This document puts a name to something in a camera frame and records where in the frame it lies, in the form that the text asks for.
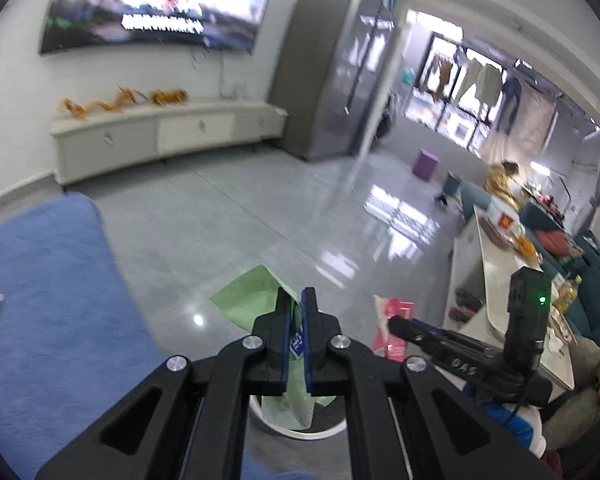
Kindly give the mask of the green paper wrapper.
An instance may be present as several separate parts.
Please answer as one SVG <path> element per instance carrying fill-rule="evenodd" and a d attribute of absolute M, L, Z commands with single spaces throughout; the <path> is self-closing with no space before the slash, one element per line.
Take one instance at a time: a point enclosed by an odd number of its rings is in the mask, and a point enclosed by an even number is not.
<path fill-rule="evenodd" d="M 283 289 L 291 298 L 291 330 L 289 336 L 289 372 L 286 396 L 288 402 L 297 406 L 302 401 L 314 401 L 326 408 L 335 401 L 334 396 L 314 398 L 306 391 L 306 374 L 304 374 L 304 341 L 301 328 L 301 312 L 299 295 L 288 285 L 279 281 L 267 266 L 260 264 L 245 272 L 234 281 L 221 288 L 211 301 L 222 313 L 242 330 L 251 333 L 254 322 L 260 315 L 275 310 L 277 293 Z M 266 396 L 280 400 L 283 396 Z"/>

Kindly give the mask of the white round trash bin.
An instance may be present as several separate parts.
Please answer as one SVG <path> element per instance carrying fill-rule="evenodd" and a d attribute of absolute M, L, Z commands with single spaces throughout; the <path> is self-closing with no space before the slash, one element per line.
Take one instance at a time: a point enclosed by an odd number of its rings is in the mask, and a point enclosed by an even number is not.
<path fill-rule="evenodd" d="M 321 441 L 343 434 L 347 429 L 347 422 L 343 419 L 326 429 L 314 430 L 314 408 L 314 401 L 302 401 L 293 406 L 286 396 L 280 400 L 250 396 L 249 400 L 254 420 L 264 430 L 279 437 L 303 442 Z"/>

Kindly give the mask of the white coffee table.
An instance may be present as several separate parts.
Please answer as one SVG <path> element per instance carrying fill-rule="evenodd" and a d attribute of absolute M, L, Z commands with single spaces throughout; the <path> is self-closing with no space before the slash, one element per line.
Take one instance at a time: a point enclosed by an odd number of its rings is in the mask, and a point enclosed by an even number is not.
<path fill-rule="evenodd" d="M 499 248 L 490 240 L 479 223 L 485 215 L 476 208 L 454 240 L 445 311 L 450 312 L 456 305 L 456 291 L 460 288 L 480 300 L 482 308 L 466 323 L 447 316 L 443 327 L 501 348 L 508 325 L 510 276 L 526 263 L 513 250 Z"/>

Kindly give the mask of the teal sofa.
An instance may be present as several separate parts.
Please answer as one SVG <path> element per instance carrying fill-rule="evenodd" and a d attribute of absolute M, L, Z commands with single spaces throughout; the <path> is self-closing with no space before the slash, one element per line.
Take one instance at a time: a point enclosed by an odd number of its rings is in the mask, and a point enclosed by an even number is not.
<path fill-rule="evenodd" d="M 526 234 L 542 256 L 542 269 L 566 280 L 580 278 L 577 299 L 566 318 L 578 334 L 600 346 L 600 243 L 590 230 L 571 236 L 546 210 L 529 200 L 519 211 Z"/>

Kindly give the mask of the blue shaggy rug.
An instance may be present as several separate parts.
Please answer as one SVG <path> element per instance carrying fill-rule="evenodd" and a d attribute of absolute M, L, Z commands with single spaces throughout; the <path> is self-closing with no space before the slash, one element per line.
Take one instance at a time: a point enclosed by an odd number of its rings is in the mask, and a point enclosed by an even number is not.
<path fill-rule="evenodd" d="M 37 474 L 166 362 L 86 196 L 0 223 L 0 478 Z M 270 472 L 244 453 L 238 479 Z"/>

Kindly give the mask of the seated person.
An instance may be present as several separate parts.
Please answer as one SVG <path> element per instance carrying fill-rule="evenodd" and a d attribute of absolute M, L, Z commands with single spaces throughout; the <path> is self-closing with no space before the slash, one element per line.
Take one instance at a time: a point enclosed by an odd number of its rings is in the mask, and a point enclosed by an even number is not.
<path fill-rule="evenodd" d="M 484 189 L 518 211 L 520 205 L 512 193 L 512 182 L 518 174 L 519 165 L 516 162 L 503 160 L 492 164 L 484 181 Z"/>

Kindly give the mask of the purple stool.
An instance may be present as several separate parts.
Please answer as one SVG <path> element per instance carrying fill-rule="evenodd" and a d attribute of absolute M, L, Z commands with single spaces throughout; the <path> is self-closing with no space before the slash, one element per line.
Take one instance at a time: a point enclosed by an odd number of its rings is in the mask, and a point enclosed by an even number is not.
<path fill-rule="evenodd" d="M 420 150 L 412 167 L 412 173 L 423 181 L 430 181 L 436 173 L 440 159 L 435 154 Z"/>

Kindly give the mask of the white TV cabinet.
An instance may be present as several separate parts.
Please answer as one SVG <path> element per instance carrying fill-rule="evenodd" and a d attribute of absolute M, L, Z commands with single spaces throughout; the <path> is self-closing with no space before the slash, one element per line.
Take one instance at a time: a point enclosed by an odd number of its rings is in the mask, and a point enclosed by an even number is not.
<path fill-rule="evenodd" d="M 67 186 L 144 162 L 277 140 L 287 118 L 286 110 L 263 101 L 220 98 L 57 118 L 50 124 L 55 181 Z"/>

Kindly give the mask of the golden dragon ornament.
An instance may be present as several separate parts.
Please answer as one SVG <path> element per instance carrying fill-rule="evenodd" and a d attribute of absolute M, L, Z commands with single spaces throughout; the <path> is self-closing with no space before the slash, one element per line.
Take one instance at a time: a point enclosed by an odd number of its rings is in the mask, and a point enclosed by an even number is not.
<path fill-rule="evenodd" d="M 128 87 L 119 87 L 117 96 L 111 102 L 93 101 L 83 106 L 70 99 L 59 102 L 58 112 L 68 113 L 72 118 L 87 120 L 96 112 L 122 113 L 127 108 L 140 104 L 166 106 L 170 104 L 185 104 L 188 102 L 188 93 L 184 89 L 155 90 L 148 94 Z"/>

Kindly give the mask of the grey refrigerator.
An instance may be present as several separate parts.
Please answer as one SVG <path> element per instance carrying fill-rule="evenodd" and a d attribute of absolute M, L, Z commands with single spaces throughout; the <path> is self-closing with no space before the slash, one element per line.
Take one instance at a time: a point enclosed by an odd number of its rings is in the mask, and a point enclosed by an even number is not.
<path fill-rule="evenodd" d="M 268 94 L 288 114 L 282 150 L 307 162 L 353 152 L 393 29 L 380 0 L 297 0 Z"/>

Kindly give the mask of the wall-mounted television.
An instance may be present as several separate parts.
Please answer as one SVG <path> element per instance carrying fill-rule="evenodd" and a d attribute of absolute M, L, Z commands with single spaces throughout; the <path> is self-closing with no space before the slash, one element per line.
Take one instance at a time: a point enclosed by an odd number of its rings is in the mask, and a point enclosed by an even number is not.
<path fill-rule="evenodd" d="M 50 0 L 43 54 L 108 44 L 250 52 L 268 0 Z"/>

